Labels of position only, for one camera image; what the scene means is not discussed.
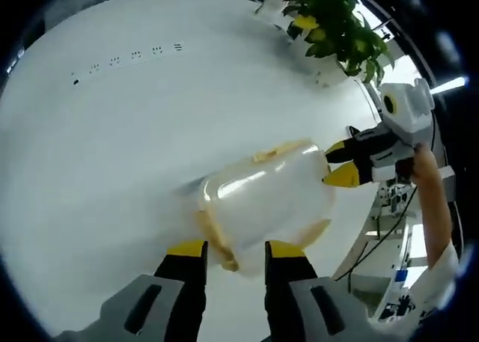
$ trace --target white sleeve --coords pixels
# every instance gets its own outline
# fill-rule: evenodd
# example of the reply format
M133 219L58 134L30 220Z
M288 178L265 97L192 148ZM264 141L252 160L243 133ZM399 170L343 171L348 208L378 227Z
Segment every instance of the white sleeve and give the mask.
M408 296L414 308L392 323L374 323L383 332L407 337L439 306L447 288L454 280L459 261L456 250L449 243L432 269L427 269L412 285Z

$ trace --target electrical outlet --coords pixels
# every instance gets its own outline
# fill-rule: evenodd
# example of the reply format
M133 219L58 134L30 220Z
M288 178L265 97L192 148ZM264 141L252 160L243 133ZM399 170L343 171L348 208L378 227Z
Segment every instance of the electrical outlet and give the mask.
M90 66L90 75L98 73L100 71L100 64L93 64Z
M183 51L183 43L173 44L173 49L176 50L177 52L182 52Z
M154 58L158 58L160 55L163 54L163 49L161 46L154 46L151 48L151 52L153 53Z
M119 56L115 56L110 59L109 65L110 67L117 67L121 62L121 59Z
M130 58L132 61L138 61L141 59L141 52L139 50L135 50L131 53Z

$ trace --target green leaves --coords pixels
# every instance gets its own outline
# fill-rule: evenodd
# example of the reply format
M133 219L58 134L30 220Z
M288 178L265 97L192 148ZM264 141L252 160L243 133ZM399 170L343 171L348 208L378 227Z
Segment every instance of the green leaves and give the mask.
M394 60L382 38L372 31L364 17L363 21L354 16L356 0L290 0L284 14L297 11L304 17L312 17L319 25L310 28L305 41L310 43L306 56L323 58L336 54L348 76L357 76L365 71L364 82L376 77L380 84L384 69L377 59L384 54L394 68ZM298 37L302 31L288 29L291 37Z
M381 68L381 65L379 65L377 60L372 60L372 62L376 68L376 86L379 87L381 85L382 78L384 78L384 69Z
M288 5L285 9L283 9L283 15L288 15L294 11L298 11L299 8L300 6L298 5Z
M376 65L374 65L374 63L371 60L368 60L366 62L366 77L364 78L362 82L364 83L370 82L373 79L375 72L376 72Z
M295 40L302 33L302 29L291 23L290 26L287 27L286 32L293 38L293 40Z
M319 41L324 41L326 39L326 32L322 28L316 28L309 32L308 36L305 38L306 43L315 43Z
M319 43L314 43L306 51L306 56L314 56L315 58L324 58L325 56L333 55L335 53L335 46L331 41L324 40Z

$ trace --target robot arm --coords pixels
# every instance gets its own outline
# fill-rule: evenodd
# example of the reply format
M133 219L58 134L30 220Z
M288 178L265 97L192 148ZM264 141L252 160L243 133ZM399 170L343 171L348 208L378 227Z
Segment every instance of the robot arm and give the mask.
M266 297L271 341L401 341L378 332L365 306L330 278L318 278L303 250L266 242Z
M328 174L327 185L356 187L412 173L414 147L430 140L434 101L424 79L381 86L382 122L326 151L330 163L347 162Z
M141 275L103 303L100 318L58 342L193 342L206 306L208 242L170 248L154 275Z

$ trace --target human arm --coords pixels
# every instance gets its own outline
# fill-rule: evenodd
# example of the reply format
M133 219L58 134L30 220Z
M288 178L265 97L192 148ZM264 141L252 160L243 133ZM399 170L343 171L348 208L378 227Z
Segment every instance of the human arm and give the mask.
M415 148L412 182L418 187L427 264L431 269L451 241L452 222L436 159L425 144Z

